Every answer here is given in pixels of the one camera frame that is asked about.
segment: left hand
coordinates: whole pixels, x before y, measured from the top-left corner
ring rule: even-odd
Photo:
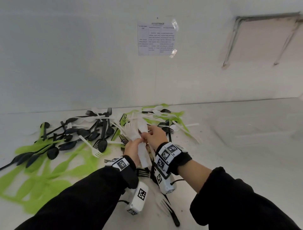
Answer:
[[[138,156],[138,145],[143,142],[142,138],[138,138],[134,141],[129,141],[125,145],[124,155],[128,155],[133,162],[135,163],[136,167],[140,164],[140,159]]]

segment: white backdrop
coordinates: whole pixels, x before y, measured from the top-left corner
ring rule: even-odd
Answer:
[[[0,113],[298,97],[302,49],[274,68],[275,56],[221,66],[235,16],[300,10],[301,0],[2,0]],[[175,57],[138,56],[137,20],[173,18]]]

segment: cable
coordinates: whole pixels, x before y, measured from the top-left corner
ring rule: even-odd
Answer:
[[[124,203],[126,203],[126,204],[129,205],[129,202],[128,202],[128,201],[125,201],[125,200],[119,200],[118,202],[124,202]]]
[[[171,185],[173,185],[173,184],[176,183],[177,181],[184,181],[184,179],[180,179],[180,180],[173,181],[173,182],[171,183]]]

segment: hand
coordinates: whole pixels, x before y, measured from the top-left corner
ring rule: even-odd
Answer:
[[[160,144],[168,141],[166,133],[160,127],[148,125],[148,129],[150,131],[148,133],[142,133],[141,137],[146,139],[149,145],[155,150],[157,150]]]
[[[125,145],[124,155],[128,155],[133,162],[135,163],[136,167],[140,164],[140,159],[138,156],[138,145],[143,142],[142,138],[138,138],[134,141],[129,141]]]

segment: paper sign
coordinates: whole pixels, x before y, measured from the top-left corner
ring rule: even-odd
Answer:
[[[176,30],[171,23],[137,23],[139,55],[171,55]]]

